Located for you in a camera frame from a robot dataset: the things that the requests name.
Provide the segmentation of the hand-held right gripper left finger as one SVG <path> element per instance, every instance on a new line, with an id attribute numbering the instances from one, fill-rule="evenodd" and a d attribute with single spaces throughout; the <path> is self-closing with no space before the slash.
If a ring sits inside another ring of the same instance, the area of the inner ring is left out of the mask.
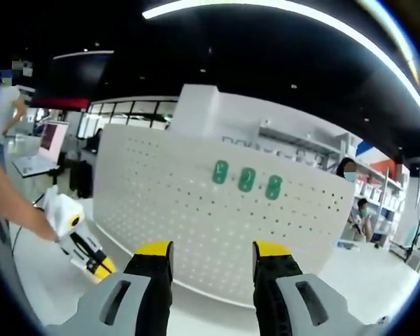
<path id="1" fill-rule="evenodd" d="M 140 247 L 123 272 L 84 295 L 69 335 L 166 335 L 172 305 L 172 241 Z"/>

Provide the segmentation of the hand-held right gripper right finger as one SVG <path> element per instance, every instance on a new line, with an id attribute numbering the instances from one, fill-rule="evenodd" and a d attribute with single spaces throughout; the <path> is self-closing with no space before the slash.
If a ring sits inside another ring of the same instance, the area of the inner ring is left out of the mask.
<path id="1" fill-rule="evenodd" d="M 304 274 L 283 245 L 253 242 L 253 302 L 261 335 L 351 335 L 347 301 Z"/>

